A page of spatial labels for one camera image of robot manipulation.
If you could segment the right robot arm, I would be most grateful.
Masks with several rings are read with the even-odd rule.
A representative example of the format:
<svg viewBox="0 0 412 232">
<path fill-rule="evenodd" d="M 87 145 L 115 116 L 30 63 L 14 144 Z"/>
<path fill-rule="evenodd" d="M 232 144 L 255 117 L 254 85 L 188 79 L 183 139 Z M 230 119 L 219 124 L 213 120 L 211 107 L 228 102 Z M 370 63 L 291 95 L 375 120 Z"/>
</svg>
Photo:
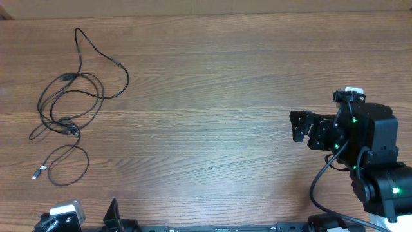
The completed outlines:
<svg viewBox="0 0 412 232">
<path fill-rule="evenodd" d="M 333 101 L 339 109 L 336 115 L 291 111 L 293 140 L 302 142 L 308 136 L 310 149 L 331 151 L 313 182 L 334 161 L 343 164 L 371 220 L 343 215 L 314 200 L 313 204 L 324 213 L 310 217 L 306 229 L 362 231 L 371 227 L 377 231 L 411 231 L 411 167 L 397 160 L 398 120 L 392 109 L 367 103 L 363 94 L 355 92 L 338 91 Z"/>
</svg>

